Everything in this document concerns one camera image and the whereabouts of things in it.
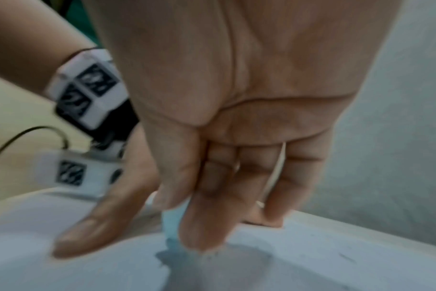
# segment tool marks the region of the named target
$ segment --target hand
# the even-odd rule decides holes
[[[332,128],[358,92],[400,0],[85,0],[130,91],[164,209],[207,250],[254,207],[282,144],[264,217],[306,199]]]
[[[111,243],[126,230],[159,184],[159,175],[143,128],[138,125],[127,143],[123,174],[83,220],[57,238],[54,256],[76,256]],[[282,226],[281,220],[266,221],[258,204],[254,205],[244,222]]]

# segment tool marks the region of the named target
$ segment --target white surface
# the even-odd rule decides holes
[[[132,228],[97,253],[50,258],[54,237],[92,205],[35,195],[1,215],[0,290],[436,290],[436,247],[302,213],[283,230],[240,226],[202,257]]]

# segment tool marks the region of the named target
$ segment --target wire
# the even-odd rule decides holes
[[[69,140],[68,140],[68,136],[66,135],[65,132],[63,132],[62,130],[52,127],[52,126],[36,126],[33,128],[28,128],[20,133],[18,133],[17,135],[15,135],[13,138],[11,138],[10,140],[8,140],[6,143],[4,143],[1,147],[0,147],[0,154],[8,147],[10,146],[13,142],[15,142],[18,138],[22,137],[23,135],[27,134],[28,132],[31,131],[35,131],[38,129],[48,129],[51,131],[54,131],[55,133],[57,133],[62,141],[63,141],[63,146],[62,149],[67,150],[69,148]]]

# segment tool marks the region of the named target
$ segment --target green fabric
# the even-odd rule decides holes
[[[97,33],[93,29],[92,23],[87,16],[87,13],[80,0],[74,0],[69,6],[68,13],[66,14],[66,19],[74,27],[79,29],[83,34],[90,38],[93,42],[101,45],[98,40]]]

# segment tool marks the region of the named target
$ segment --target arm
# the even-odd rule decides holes
[[[39,0],[0,1],[0,77],[37,94],[73,53],[95,44]]]

